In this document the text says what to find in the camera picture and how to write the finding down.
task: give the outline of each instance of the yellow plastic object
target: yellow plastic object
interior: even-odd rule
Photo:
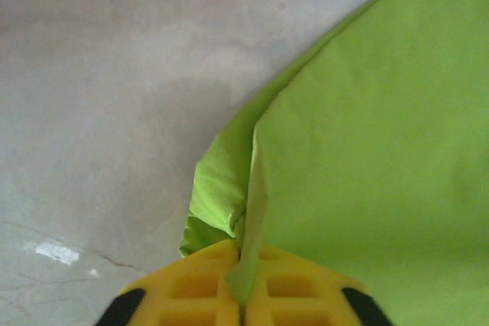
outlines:
[[[390,324],[359,282],[267,245],[261,248],[251,297],[240,311],[225,281],[237,263],[234,240],[198,251],[131,284],[96,326]],[[348,297],[346,289],[356,300]],[[360,313],[354,305],[358,295],[364,297],[362,301],[367,299],[367,308],[362,306]],[[381,318],[372,321],[369,313],[375,312]]]

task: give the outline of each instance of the concrete floor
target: concrete floor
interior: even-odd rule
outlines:
[[[366,0],[0,0],[0,324],[90,325],[178,258],[193,167]]]

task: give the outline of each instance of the green cloth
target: green cloth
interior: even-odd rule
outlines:
[[[489,324],[489,0],[373,0],[196,167],[182,253],[236,237],[364,282],[396,324]]]

